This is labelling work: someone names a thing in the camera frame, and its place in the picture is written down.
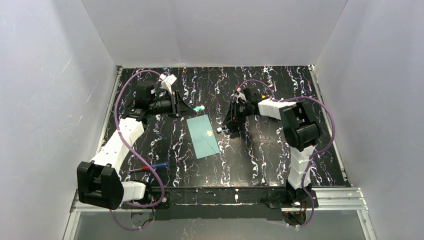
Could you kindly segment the teal envelope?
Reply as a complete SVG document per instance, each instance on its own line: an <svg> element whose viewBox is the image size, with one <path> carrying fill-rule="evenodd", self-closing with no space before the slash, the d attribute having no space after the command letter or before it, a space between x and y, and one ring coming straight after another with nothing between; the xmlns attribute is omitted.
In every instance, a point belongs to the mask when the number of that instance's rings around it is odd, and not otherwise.
<svg viewBox="0 0 424 240"><path fill-rule="evenodd" d="M207 114L186 120L197 159L220 153L220 149Z"/></svg>

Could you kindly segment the green white glue stick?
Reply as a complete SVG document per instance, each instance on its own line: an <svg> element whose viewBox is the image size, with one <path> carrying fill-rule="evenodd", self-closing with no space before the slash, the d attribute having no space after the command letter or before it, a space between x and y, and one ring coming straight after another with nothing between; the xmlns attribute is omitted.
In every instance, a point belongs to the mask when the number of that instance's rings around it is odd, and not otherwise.
<svg viewBox="0 0 424 240"><path fill-rule="evenodd" d="M194 110L196 113L199 113L199 112L201 112L201 111L204 111L204 110L205 110L205 107L204 107L203 105L200 105L200 106L196 106L193 110Z"/></svg>

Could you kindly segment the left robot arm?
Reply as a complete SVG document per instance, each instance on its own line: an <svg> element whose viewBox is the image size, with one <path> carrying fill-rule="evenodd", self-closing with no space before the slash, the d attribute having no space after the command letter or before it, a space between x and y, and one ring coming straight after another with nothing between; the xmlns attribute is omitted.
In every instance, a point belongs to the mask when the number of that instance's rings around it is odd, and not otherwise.
<svg viewBox="0 0 424 240"><path fill-rule="evenodd" d="M151 80L139 82L135 98L124 110L118 129L89 162L82 161L76 170L78 198L81 203L109 210L122 203L144 198L147 186L139 181L121 181L118 175L127 154L157 115L181 118L196 114L173 90L174 75L161 76L160 90Z"/></svg>

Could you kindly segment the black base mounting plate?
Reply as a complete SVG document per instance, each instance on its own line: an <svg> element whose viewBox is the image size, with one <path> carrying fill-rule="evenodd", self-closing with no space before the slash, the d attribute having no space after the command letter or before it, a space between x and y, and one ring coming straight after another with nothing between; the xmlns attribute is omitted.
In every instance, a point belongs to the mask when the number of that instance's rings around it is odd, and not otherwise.
<svg viewBox="0 0 424 240"><path fill-rule="evenodd" d="M179 219L266 219L281 221L290 212L304 220L319 206L314 190L292 199L286 187L167 187L154 207L157 221Z"/></svg>

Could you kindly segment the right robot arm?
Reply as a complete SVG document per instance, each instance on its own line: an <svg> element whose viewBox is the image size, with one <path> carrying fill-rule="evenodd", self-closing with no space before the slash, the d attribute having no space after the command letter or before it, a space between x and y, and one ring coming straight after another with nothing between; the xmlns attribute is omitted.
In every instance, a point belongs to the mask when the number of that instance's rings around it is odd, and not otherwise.
<svg viewBox="0 0 424 240"><path fill-rule="evenodd" d="M235 100L222 122L224 128L241 125L248 116L258 115L280 120L285 141L290 146L290 169L286 190L292 199L299 199L310 189L311 156L322 134L311 97L277 100L267 95L252 93L250 88L237 87Z"/></svg>

